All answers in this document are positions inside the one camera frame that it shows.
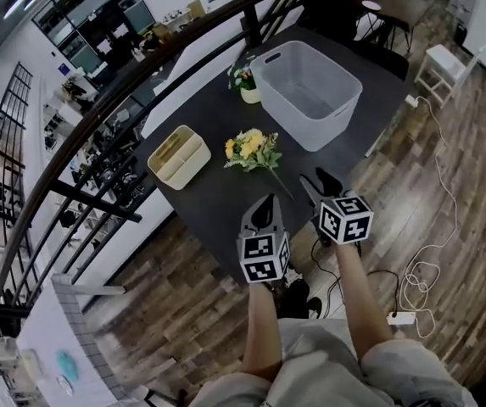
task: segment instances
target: white cable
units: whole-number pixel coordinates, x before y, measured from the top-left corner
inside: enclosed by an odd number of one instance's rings
[[[440,184],[442,185],[443,189],[448,193],[448,195],[452,198],[452,201],[454,201],[454,214],[455,214],[454,230],[450,233],[448,238],[446,238],[446,241],[443,244],[440,244],[440,245],[428,244],[427,246],[423,246],[422,248],[420,248],[420,250],[418,250],[416,252],[416,254],[412,257],[411,262],[409,262],[409,264],[406,266],[405,274],[404,274],[403,279],[401,281],[401,288],[400,288],[400,292],[399,292],[399,307],[402,310],[407,310],[409,312],[416,312],[416,313],[427,312],[429,314],[429,316],[431,317],[431,322],[433,323],[433,328],[431,329],[431,331],[428,334],[423,336],[420,333],[420,327],[418,326],[418,317],[416,315],[416,330],[418,332],[418,336],[420,338],[425,338],[425,337],[428,337],[429,335],[431,335],[434,332],[435,327],[437,325],[435,323],[435,318],[433,317],[433,312],[430,309],[426,308],[425,306],[426,306],[426,303],[427,303],[427,297],[429,295],[429,290],[435,285],[435,283],[437,283],[437,280],[440,276],[440,267],[436,264],[431,264],[431,263],[428,263],[428,262],[425,262],[425,261],[418,261],[415,264],[413,264],[413,263],[414,263],[414,260],[416,259],[416,257],[426,248],[443,248],[444,246],[446,246],[446,244],[448,244],[450,239],[454,236],[454,234],[457,231],[457,202],[455,201],[454,195],[451,193],[451,191],[448,188],[446,188],[446,185],[443,182],[443,177],[440,174],[439,155],[440,155],[440,153],[442,153],[443,149],[446,147],[446,141],[444,140],[444,137],[443,137],[442,128],[440,127],[439,121],[437,120],[437,118],[435,117],[435,115],[433,113],[433,108],[431,107],[431,103],[424,97],[417,97],[416,100],[418,100],[418,99],[423,99],[427,103],[427,106],[429,107],[429,112],[431,113],[431,116],[433,117],[433,119],[437,123],[437,127],[439,128],[439,135],[440,135],[440,140],[442,141],[442,146],[440,147],[440,149],[435,154],[435,164],[437,165],[437,172],[439,174]],[[418,267],[418,265],[427,265],[427,266],[434,267],[434,268],[437,269],[437,275],[435,276],[435,279],[434,279],[434,281],[431,285],[428,286],[426,282],[420,282],[418,277],[414,274],[414,271]],[[407,294],[406,294],[406,290],[407,290],[409,285],[412,285],[414,287],[418,287],[420,292],[424,294],[423,303],[422,303],[421,306],[415,306],[408,299]],[[401,298],[405,299],[405,301],[407,303],[406,307],[403,305]]]

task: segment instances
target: ceiling light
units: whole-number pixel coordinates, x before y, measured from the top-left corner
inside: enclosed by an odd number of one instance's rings
[[[24,6],[24,10],[28,10],[28,9],[30,8],[30,6],[31,6],[33,3],[35,3],[36,1],[37,1],[37,0],[30,0],[30,1],[28,2],[28,4],[26,4],[26,5]]]
[[[3,16],[3,19],[6,20],[16,9],[19,8],[19,6],[24,2],[25,0],[17,0],[14,2],[11,7],[8,9],[8,11],[5,13]]]

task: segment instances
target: translucent storage bin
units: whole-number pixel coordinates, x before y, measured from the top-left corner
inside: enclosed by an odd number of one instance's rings
[[[259,56],[250,69],[263,108],[311,152],[346,130],[363,89],[342,66],[299,41]]]

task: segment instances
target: white pot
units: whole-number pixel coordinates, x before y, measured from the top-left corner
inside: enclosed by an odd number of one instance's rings
[[[241,97],[243,97],[244,102],[248,104],[256,104],[261,101],[260,91],[257,88],[249,91],[241,87]]]

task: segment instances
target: black table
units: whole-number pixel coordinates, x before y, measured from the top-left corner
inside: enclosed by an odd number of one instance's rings
[[[236,239],[245,211],[259,198],[274,192],[280,199],[284,225],[293,237],[312,216],[310,201],[299,184],[299,174],[314,176],[316,167],[320,166],[347,182],[349,173],[380,136],[408,92],[403,81],[380,66],[298,26],[274,36],[256,49],[255,54],[288,41],[306,42],[341,64],[363,85],[349,127],[323,149],[316,153],[303,150],[260,103],[246,104],[237,91],[228,90],[223,70],[154,130],[135,152],[137,168],[149,171],[159,190],[192,233],[238,282],[244,282],[244,277]],[[147,167],[147,159],[179,125],[188,125],[205,140],[212,159],[185,188],[177,191],[154,176]],[[276,172],[295,202],[268,170],[255,169],[245,173],[239,167],[223,168],[226,140],[250,128],[258,128],[265,134],[278,132],[278,151],[283,156]]]

